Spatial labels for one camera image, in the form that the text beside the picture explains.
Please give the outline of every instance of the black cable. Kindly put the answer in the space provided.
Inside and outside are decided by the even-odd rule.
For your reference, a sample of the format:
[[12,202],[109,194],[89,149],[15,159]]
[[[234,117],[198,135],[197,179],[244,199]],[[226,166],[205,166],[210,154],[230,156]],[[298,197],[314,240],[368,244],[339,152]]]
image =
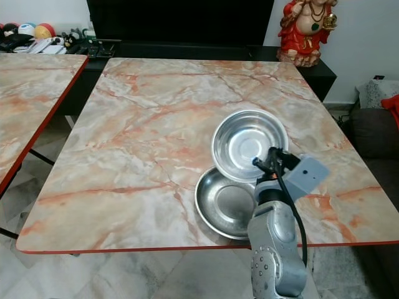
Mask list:
[[294,201],[292,200],[291,195],[289,194],[289,192],[287,190],[286,184],[284,184],[284,181],[283,181],[282,175],[281,175],[282,172],[280,169],[281,165],[277,162],[277,158],[275,155],[274,155],[274,167],[276,170],[277,180],[279,181],[281,190],[287,196],[289,206],[291,207],[292,213],[294,214],[294,217],[298,222],[300,238],[302,239],[302,260],[306,267],[306,265],[307,265],[307,241],[306,241],[306,231],[305,231],[304,223],[302,222],[302,219],[300,218],[300,215],[299,215],[298,210],[294,204]]

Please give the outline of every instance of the metal plate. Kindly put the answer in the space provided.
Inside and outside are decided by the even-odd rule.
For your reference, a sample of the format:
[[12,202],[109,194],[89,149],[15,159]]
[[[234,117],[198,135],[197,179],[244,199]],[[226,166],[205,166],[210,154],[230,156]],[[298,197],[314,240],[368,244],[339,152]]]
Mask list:
[[265,159],[271,146],[288,150],[287,132],[278,118],[263,110],[238,111],[216,129],[212,158],[227,178],[253,183],[263,172],[252,165],[252,160]]
[[234,182],[216,168],[205,172],[195,188],[195,205],[215,232],[236,240],[248,240],[247,226],[256,203],[254,186]]

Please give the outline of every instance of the black tv screen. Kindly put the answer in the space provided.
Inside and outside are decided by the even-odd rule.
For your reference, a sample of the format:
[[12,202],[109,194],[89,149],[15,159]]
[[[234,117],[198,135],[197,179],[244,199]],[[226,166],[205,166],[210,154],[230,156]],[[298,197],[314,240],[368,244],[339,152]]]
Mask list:
[[98,39],[262,45],[273,0],[87,0]]

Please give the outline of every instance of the toy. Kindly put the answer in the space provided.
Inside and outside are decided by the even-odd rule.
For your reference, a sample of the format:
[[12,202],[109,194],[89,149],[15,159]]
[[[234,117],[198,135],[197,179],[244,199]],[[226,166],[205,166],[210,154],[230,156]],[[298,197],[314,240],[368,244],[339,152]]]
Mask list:
[[4,36],[10,36],[11,34],[18,33],[18,24],[17,23],[7,23],[3,27]]
[[311,67],[320,60],[320,45],[326,44],[330,32],[337,26],[332,7],[337,0],[291,0],[284,7],[281,48],[277,58],[297,67]]
[[33,23],[23,23],[18,27],[19,34],[29,34],[30,36],[35,35],[35,27],[36,25]]
[[37,39],[48,39],[49,37],[55,36],[54,28],[48,23],[42,23],[35,28],[35,38]]
[[67,49],[76,44],[76,38],[72,34],[66,35],[65,32],[63,32],[62,37],[64,38],[64,45]]
[[81,39],[83,39],[83,34],[79,30],[79,28],[76,29],[71,28],[69,35],[75,37],[76,41],[80,41]]
[[51,44],[52,45],[64,45],[64,42],[65,42],[65,40],[63,37],[56,36],[56,37],[53,37]]

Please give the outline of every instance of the electronic device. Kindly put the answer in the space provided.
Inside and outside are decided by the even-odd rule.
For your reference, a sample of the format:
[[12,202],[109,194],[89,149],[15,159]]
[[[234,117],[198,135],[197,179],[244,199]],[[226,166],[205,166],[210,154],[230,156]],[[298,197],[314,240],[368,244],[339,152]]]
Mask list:
[[263,45],[274,0],[87,0],[97,39]]
[[[255,208],[248,224],[252,248],[252,290],[256,299],[302,298],[306,285],[307,243],[295,200],[312,192],[329,170],[309,155],[301,158],[269,149],[265,161],[252,162],[264,172],[256,181]],[[295,220],[302,239],[297,250]]]
[[97,52],[99,51],[99,47],[93,45],[89,48],[89,53],[87,54],[90,59],[94,59],[97,56]]
[[31,38],[29,34],[11,34],[0,42],[0,50],[11,51],[19,45],[24,45]]
[[89,51],[89,48],[87,47],[80,47],[78,51],[76,51],[75,54],[77,55],[85,55]]

